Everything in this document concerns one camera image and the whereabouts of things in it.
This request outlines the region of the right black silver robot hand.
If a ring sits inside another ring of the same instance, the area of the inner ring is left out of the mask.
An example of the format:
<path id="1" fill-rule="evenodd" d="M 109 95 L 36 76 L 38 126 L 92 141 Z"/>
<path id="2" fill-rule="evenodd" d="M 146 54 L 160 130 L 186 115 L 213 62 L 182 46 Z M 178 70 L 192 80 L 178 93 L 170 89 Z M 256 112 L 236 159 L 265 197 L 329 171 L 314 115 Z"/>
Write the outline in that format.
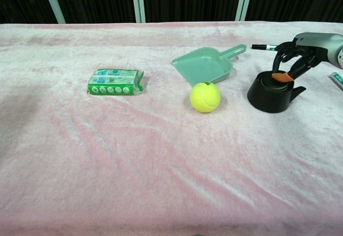
<path id="1" fill-rule="evenodd" d="M 321 62 L 328 62 L 342 69 L 342 35 L 336 33 L 304 32 L 296 35 L 292 41 L 276 46 L 277 54 L 273 61 L 272 78 L 278 82 L 292 82 Z M 285 63 L 300 56 L 288 72 L 279 70 Z"/>

